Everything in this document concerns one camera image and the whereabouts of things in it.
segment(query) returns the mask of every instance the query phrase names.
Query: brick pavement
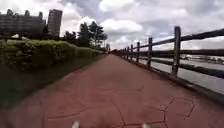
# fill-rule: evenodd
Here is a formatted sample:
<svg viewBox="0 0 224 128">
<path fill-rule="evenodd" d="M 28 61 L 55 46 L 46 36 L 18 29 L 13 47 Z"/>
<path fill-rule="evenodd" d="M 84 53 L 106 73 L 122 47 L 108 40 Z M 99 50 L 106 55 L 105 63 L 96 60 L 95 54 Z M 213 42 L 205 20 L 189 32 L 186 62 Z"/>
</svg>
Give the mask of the brick pavement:
<svg viewBox="0 0 224 128">
<path fill-rule="evenodd" d="M 8 119 L 13 128 L 222 128 L 224 107 L 109 55 L 25 99 Z"/>
</svg>

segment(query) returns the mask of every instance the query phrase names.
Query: green hedge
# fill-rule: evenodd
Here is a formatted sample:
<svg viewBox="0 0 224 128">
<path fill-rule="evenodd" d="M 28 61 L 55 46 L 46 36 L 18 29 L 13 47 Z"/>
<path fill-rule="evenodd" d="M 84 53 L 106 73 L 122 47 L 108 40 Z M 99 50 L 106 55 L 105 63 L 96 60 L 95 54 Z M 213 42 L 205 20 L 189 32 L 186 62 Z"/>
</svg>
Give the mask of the green hedge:
<svg viewBox="0 0 224 128">
<path fill-rule="evenodd" d="M 100 51 L 63 41 L 10 41 L 3 44 L 3 62 L 18 70 L 39 70 L 75 58 L 90 58 Z"/>
</svg>

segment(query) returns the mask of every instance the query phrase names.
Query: fence post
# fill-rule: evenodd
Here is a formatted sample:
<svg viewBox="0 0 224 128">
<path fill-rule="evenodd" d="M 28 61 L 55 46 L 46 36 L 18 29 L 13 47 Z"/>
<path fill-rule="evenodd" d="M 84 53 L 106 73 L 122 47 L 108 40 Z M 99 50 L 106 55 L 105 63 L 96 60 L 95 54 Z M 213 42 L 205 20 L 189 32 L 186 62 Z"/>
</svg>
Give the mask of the fence post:
<svg viewBox="0 0 224 128">
<path fill-rule="evenodd" d="M 128 52 L 127 52 L 127 59 L 129 59 L 129 55 L 130 55 L 130 53 L 129 53 L 129 47 L 128 47 L 128 50 L 127 50 Z"/>
<path fill-rule="evenodd" d="M 175 42 L 174 42 L 174 58 L 172 67 L 172 76 L 177 77 L 178 67 L 180 64 L 180 48 L 181 48 L 181 28 L 176 26 L 174 28 Z"/>
<path fill-rule="evenodd" d="M 127 56 L 127 48 L 124 48 L 124 59 L 126 59 Z"/>
<path fill-rule="evenodd" d="M 139 51 L 140 51 L 140 42 L 137 43 L 137 55 L 136 55 L 136 62 L 139 62 Z"/>
<path fill-rule="evenodd" d="M 133 60 L 133 44 L 131 45 L 131 60 Z"/>
<path fill-rule="evenodd" d="M 125 56 L 125 49 L 123 49 L 122 58 L 124 58 L 124 56 Z"/>
<path fill-rule="evenodd" d="M 150 37 L 148 39 L 148 62 L 147 62 L 147 66 L 150 67 L 151 66 L 151 59 L 152 59 L 152 38 Z"/>
</svg>

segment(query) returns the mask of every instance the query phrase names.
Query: grass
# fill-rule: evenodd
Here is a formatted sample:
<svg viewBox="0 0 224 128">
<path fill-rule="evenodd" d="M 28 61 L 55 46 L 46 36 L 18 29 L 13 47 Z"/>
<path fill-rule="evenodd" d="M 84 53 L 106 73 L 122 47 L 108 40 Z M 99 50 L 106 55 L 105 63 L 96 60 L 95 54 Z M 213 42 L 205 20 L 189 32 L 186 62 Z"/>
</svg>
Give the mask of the grass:
<svg viewBox="0 0 224 128">
<path fill-rule="evenodd" d="M 10 108 L 33 92 L 102 56 L 76 59 L 39 72 L 19 72 L 0 64 L 0 108 Z"/>
</svg>

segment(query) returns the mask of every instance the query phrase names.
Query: fence rail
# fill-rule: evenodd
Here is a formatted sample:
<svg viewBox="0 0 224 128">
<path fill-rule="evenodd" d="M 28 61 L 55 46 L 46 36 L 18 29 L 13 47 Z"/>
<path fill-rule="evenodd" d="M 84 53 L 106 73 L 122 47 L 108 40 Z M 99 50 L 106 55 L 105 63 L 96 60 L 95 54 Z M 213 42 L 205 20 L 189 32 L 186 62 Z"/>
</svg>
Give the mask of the fence rail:
<svg viewBox="0 0 224 128">
<path fill-rule="evenodd" d="M 176 26 L 174 28 L 174 38 L 166 39 L 158 42 L 153 42 L 152 38 L 148 39 L 148 44 L 146 45 L 140 45 L 140 43 L 137 43 L 136 47 L 125 48 L 118 50 L 117 55 L 122 56 L 125 59 L 133 61 L 133 58 L 136 58 L 135 62 L 139 63 L 139 60 L 146 60 L 148 68 L 151 67 L 151 62 L 161 63 L 172 66 L 172 72 L 170 73 L 172 77 L 178 78 L 177 73 L 178 69 L 186 69 L 190 71 L 195 71 L 198 73 L 218 77 L 218 78 L 224 78 L 224 71 L 218 70 L 218 69 L 210 69 L 206 67 L 201 66 L 195 66 L 190 64 L 183 64 L 180 63 L 181 55 L 204 55 L 204 56 L 224 56 L 224 49 L 200 49 L 200 50 L 181 50 L 181 42 L 183 41 L 190 41 L 190 40 L 203 40 L 206 38 L 212 38 L 212 37 L 218 37 L 218 36 L 224 36 L 224 28 L 215 30 L 215 31 L 209 31 L 199 34 L 192 34 L 187 36 L 181 36 L 181 28 L 179 26 Z M 168 43 L 174 43 L 174 49 L 173 50 L 152 50 L 153 46 L 168 44 Z M 141 48 L 147 48 L 148 50 L 140 51 Z M 166 61 L 161 59 L 152 59 L 152 57 L 156 58 L 172 58 L 173 61 Z"/>
</svg>

